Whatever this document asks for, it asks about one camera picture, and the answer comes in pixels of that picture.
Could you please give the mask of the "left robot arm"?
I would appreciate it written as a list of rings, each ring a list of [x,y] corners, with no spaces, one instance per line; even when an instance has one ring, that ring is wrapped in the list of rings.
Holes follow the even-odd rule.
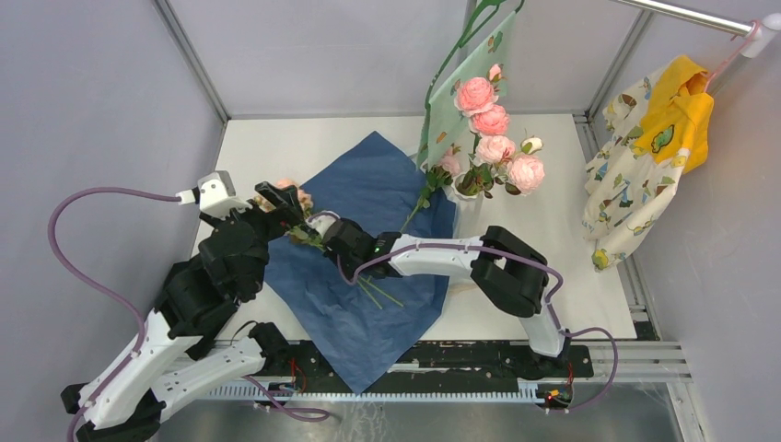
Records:
[[[217,386],[263,371],[278,375],[291,347],[271,322],[221,351],[217,335],[239,306],[262,288],[270,243],[303,219],[297,189],[256,185],[259,201],[243,200],[214,173],[172,197],[197,204],[212,229],[195,256],[172,265],[157,300],[136,315],[137,334],[93,381],[64,388],[70,441],[144,441],[173,414]]]

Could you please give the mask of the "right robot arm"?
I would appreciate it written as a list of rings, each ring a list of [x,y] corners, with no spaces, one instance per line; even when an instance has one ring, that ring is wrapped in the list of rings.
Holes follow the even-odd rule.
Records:
[[[374,237],[355,221],[333,215],[314,216],[308,225],[348,284],[362,275],[466,277],[496,308],[519,319],[539,373],[554,376],[568,365],[566,331],[551,303],[563,277],[507,229],[490,226],[481,236],[434,239],[400,232]]]

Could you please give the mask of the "separated pink rose stem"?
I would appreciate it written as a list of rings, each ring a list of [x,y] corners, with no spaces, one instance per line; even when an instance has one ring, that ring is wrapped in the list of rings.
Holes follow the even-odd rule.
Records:
[[[474,135],[469,167],[455,179],[456,188],[466,195],[481,193],[491,199],[493,190],[512,196],[526,196],[539,189],[545,170],[539,153],[544,142],[528,135],[517,142],[508,135],[510,116],[498,103],[501,83],[506,79],[497,64],[485,77],[474,77],[460,87],[456,107],[469,118]]]

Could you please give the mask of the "pink flower bunch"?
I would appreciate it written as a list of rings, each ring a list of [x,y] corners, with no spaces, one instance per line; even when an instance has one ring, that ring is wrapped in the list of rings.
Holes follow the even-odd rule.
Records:
[[[414,209],[406,217],[405,222],[400,228],[402,233],[406,231],[410,222],[420,211],[431,206],[431,199],[435,193],[442,191],[449,202],[457,204],[452,185],[454,184],[455,179],[461,174],[461,165],[458,159],[460,151],[460,145],[451,144],[436,165],[425,165],[425,185],[419,193]]]

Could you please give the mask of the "cream ribbon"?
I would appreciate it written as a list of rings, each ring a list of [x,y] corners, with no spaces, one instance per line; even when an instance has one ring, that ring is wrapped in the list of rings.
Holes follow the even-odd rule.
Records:
[[[456,284],[449,286],[447,297],[451,298],[470,295],[480,296],[482,293],[482,289],[476,284]]]

